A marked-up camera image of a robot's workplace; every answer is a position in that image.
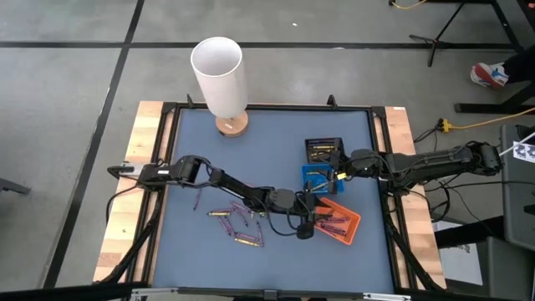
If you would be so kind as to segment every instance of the blue table surface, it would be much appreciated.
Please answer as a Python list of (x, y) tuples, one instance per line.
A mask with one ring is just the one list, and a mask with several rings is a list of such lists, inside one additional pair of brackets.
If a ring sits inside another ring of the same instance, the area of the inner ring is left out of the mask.
[[(250, 110), (247, 132), (235, 138), (219, 134), (208, 110), (183, 110), (175, 158), (199, 155), (251, 186), (301, 190), (306, 164), (304, 140), (342, 137), (346, 152), (372, 147), (365, 112)], [(206, 175), (198, 176), (200, 180)], [(322, 292), (393, 293), (377, 180), (355, 178), (345, 192), (328, 196), (361, 216), (353, 244), (347, 246), (316, 231), (309, 240), (281, 237), (262, 225), (265, 247), (234, 242), (210, 210), (229, 207), (234, 196), (216, 188), (173, 186), (168, 191), (153, 287), (276, 289)], [(272, 214), (280, 232), (292, 232), (286, 216)], [(257, 235), (236, 214), (236, 231)]]

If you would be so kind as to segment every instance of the white cylinder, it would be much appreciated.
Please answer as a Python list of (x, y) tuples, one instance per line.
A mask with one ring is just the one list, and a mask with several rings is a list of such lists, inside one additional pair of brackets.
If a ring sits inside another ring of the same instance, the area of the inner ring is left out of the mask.
[(207, 38), (191, 52), (191, 67), (212, 114), (232, 118), (245, 110), (243, 55), (236, 42), (223, 37)]

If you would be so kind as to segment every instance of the sneaker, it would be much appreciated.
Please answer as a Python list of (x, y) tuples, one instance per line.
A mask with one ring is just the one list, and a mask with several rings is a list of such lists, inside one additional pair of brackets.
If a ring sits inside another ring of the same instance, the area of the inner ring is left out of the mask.
[(487, 65), (478, 63), (471, 68), (470, 79), (483, 87), (502, 88), (509, 80), (502, 64)]

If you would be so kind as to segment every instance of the gray concrete floor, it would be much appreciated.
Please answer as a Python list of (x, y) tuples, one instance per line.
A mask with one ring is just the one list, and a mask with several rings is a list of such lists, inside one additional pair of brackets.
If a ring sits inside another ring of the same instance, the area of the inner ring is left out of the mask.
[[(522, 44), (535, 42), (514, 1), (500, 4)], [(115, 2), (0, 0), (0, 41), (122, 41), (135, 0)], [(198, 41), (226, 35), (240, 41), (410, 43), (433, 37), (455, 4), (410, 11), (387, 1), (146, 0), (135, 41)], [(490, 7), (467, 5), (444, 36), (452, 42), (506, 42)], [(122, 161), (141, 100), (201, 100), (189, 65), (190, 49), (132, 49), (126, 61), (97, 160), (69, 244), (58, 285), (90, 283), (104, 236), (105, 202), (116, 181), (105, 169)], [(104, 102), (118, 49), (0, 48), (0, 177), (31, 186), (28, 196), (0, 194), (0, 291), (36, 288), (74, 180)], [(508, 51), (439, 51), (427, 68), (426, 51), (245, 49), (251, 102), (407, 108), (414, 136), (438, 118), (456, 125), (492, 115), (459, 115), (455, 102), (498, 103), (518, 85), (490, 91), (472, 84), (470, 67), (499, 62)], [(532, 117), (510, 121), (532, 125)], [(439, 134), (439, 148), (468, 140), (498, 142), (498, 126)], [(430, 151), (433, 138), (417, 146)], [(487, 181), (462, 176), (457, 182)], [(502, 212), (499, 186), (460, 190), (480, 218)], [(472, 222), (455, 195), (451, 216)], [(433, 203), (439, 193), (430, 194)]]

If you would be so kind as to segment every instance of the wooden base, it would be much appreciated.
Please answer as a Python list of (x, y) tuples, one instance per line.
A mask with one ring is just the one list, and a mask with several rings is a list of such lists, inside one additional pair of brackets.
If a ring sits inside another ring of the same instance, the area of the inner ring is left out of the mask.
[(222, 135), (227, 137), (238, 137), (245, 133), (247, 124), (249, 123), (249, 116), (246, 112), (234, 118), (219, 118), (216, 117), (216, 126)]

